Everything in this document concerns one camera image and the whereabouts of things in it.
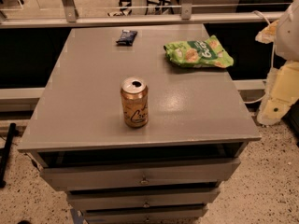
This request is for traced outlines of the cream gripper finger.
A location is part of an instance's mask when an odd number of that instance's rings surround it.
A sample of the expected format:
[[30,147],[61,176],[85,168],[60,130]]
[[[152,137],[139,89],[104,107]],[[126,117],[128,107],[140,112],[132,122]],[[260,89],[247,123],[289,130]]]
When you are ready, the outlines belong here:
[[257,121],[262,125],[274,125],[299,100],[299,62],[287,61],[279,69],[271,68],[264,91]]
[[255,36],[255,40],[264,44],[273,43],[276,37],[277,26],[278,20],[271,22]]

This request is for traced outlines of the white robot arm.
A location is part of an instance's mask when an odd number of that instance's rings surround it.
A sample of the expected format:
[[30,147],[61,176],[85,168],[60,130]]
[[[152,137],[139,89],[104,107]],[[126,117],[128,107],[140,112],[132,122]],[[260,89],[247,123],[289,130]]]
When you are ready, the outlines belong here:
[[270,69],[257,115],[260,124],[274,125],[299,100],[299,0],[294,0],[279,20],[263,28],[255,40],[272,43],[276,55],[286,61],[279,69]]

